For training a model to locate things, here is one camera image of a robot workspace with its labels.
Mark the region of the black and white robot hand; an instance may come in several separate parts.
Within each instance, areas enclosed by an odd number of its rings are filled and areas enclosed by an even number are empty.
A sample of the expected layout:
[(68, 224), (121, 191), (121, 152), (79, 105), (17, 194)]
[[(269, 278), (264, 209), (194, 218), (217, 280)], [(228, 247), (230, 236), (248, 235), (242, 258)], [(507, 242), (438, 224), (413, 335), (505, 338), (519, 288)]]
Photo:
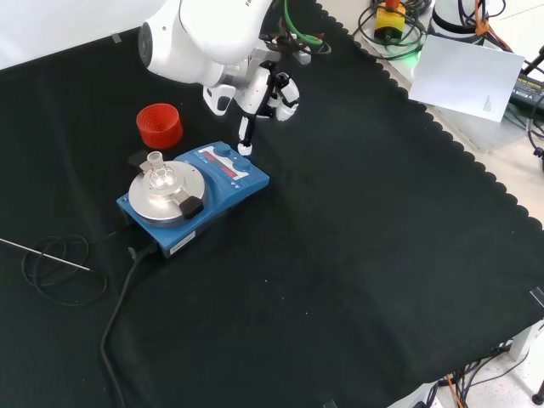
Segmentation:
[(277, 71), (277, 64), (266, 60), (256, 67), (247, 85), (218, 84), (203, 88), (203, 99), (217, 116), (226, 112), (231, 102), (241, 110), (238, 153), (252, 154), (252, 135), (258, 119), (289, 120), (300, 103), (300, 92), (292, 76)]

